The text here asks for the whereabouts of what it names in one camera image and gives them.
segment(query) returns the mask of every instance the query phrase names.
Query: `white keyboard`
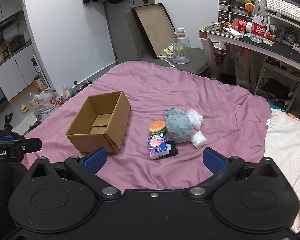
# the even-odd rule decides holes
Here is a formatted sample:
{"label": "white keyboard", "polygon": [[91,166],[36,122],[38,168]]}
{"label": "white keyboard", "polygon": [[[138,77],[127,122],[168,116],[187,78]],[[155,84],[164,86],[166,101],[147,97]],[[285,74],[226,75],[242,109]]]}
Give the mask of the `white keyboard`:
{"label": "white keyboard", "polygon": [[300,7],[284,0],[267,0],[266,9],[300,22]]}

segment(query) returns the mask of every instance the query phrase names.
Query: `gray door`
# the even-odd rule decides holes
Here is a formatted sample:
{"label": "gray door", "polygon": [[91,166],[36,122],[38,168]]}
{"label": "gray door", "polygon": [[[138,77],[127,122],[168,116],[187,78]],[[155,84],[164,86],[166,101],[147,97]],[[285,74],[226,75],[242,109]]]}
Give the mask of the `gray door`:
{"label": "gray door", "polygon": [[117,64],[140,60],[127,23],[125,11],[154,4],[155,0],[123,0],[118,4],[105,2],[106,19]]}

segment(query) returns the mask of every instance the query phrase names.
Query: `fluffy gray fur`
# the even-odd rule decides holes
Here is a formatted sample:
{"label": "fluffy gray fur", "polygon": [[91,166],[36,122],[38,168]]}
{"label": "fluffy gray fur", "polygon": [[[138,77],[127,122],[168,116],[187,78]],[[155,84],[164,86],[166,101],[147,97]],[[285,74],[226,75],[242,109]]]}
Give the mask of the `fluffy gray fur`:
{"label": "fluffy gray fur", "polygon": [[171,140],[176,143],[190,141],[193,128],[185,112],[178,108],[166,110],[166,126]]}

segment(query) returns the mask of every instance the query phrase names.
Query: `metal bolt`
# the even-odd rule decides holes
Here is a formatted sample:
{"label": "metal bolt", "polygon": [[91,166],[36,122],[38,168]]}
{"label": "metal bolt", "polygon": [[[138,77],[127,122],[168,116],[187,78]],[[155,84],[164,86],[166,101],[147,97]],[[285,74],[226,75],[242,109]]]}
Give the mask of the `metal bolt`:
{"label": "metal bolt", "polygon": [[190,193],[196,196],[200,196],[206,193],[206,190],[203,187],[193,187],[190,189]]}
{"label": "metal bolt", "polygon": [[154,192],[150,194],[150,197],[159,197],[159,194]]}
{"label": "metal bolt", "polygon": [[103,190],[102,190],[102,193],[105,194],[105,195],[115,195],[117,194],[119,190],[115,187],[105,187]]}

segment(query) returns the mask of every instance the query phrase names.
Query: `kitchen counter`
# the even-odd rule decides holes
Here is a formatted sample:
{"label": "kitchen counter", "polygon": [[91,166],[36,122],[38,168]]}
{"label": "kitchen counter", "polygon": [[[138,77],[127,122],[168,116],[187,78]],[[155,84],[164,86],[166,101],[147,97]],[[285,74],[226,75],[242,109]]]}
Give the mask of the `kitchen counter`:
{"label": "kitchen counter", "polygon": [[9,57],[5,58],[2,62],[0,62],[0,66],[3,63],[5,63],[8,59],[10,59],[11,57],[13,57],[14,55],[16,55],[17,53],[19,53],[20,51],[22,51],[26,47],[30,46],[31,44],[32,44],[32,42],[26,43],[23,47],[21,47],[20,49],[16,50],[14,53],[12,53],[11,55],[9,55]]}

